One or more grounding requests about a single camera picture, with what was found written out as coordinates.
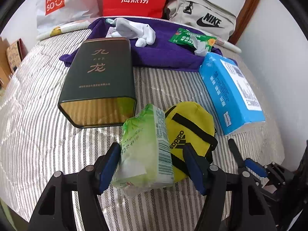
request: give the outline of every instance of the blue tissue box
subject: blue tissue box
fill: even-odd
[[[209,52],[199,73],[225,135],[246,131],[244,126],[265,121],[254,92],[234,61]]]

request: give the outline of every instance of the white shopping bag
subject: white shopping bag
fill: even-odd
[[[38,0],[36,3],[39,34],[62,24],[99,16],[97,0]]]

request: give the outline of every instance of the white glove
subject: white glove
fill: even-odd
[[[149,24],[132,22],[125,18],[108,18],[106,22],[115,25],[112,37],[127,37],[128,39],[138,38],[136,47],[144,47],[147,44],[152,45],[155,42],[155,31]]]

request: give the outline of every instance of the blue gripper pad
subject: blue gripper pad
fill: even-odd
[[[198,156],[191,143],[183,145],[183,157],[195,188],[200,194],[205,195],[204,179],[208,176],[208,161],[204,157]]]
[[[245,160],[245,166],[250,168],[253,172],[255,172],[260,177],[267,177],[266,169],[258,162],[255,162],[254,160],[247,158]]]
[[[114,142],[97,168],[100,170],[99,192],[101,194],[109,187],[120,157],[121,146],[120,144]]]

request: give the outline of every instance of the beige waist bag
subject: beige waist bag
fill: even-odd
[[[207,31],[228,40],[235,30],[236,17],[207,0],[167,0],[169,20]]]

